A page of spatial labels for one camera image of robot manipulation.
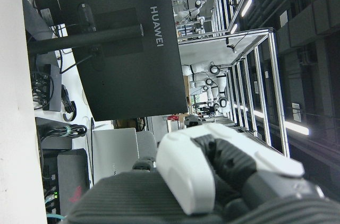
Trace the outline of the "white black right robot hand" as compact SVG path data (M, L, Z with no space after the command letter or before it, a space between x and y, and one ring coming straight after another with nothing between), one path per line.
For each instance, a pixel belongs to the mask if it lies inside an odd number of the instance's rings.
M65 223L339 223L303 164L221 124L166 134L156 165L97 182Z

